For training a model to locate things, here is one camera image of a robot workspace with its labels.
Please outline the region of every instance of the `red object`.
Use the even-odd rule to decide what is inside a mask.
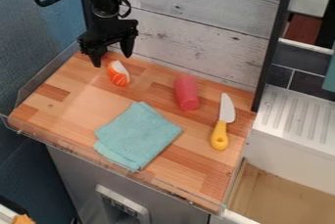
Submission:
[[[183,111],[199,108],[197,82],[193,76],[183,74],[177,77],[174,81],[174,90],[177,102]]]

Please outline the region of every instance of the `wooden countertop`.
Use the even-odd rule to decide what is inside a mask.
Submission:
[[[110,81],[106,70],[110,60],[121,60],[131,74],[126,88]],[[115,53],[103,59],[101,68],[95,68],[88,57],[77,53],[14,109],[9,122],[68,152],[218,211],[254,120],[250,112],[254,95],[198,78],[201,107],[182,112],[173,94],[173,81],[180,74]],[[233,100],[237,118],[228,124],[228,149],[219,152],[212,149],[209,140],[222,92]],[[94,130],[122,113],[132,101],[148,103],[184,131],[140,173],[128,174],[95,152],[93,145],[97,141]]]

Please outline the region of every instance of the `wooden plank wall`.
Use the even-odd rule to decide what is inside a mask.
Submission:
[[[279,0],[130,0],[134,53],[254,90]]]

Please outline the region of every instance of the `gray cabinet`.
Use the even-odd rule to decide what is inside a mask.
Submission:
[[[97,185],[143,205],[150,212],[151,223],[208,223],[208,213],[186,202],[176,200],[78,157],[70,156],[54,148],[48,148],[48,150],[83,224],[113,223],[109,220],[106,203],[96,192]]]

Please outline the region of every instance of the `black robotic arm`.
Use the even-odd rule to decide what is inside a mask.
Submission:
[[[47,7],[60,0],[34,1]],[[90,57],[95,67],[100,67],[107,47],[119,42],[124,55],[130,57],[138,35],[138,21],[120,20],[131,13],[130,3],[127,0],[82,0],[82,3],[87,30],[77,38],[81,52]],[[120,14],[120,5],[127,7],[124,14]]]

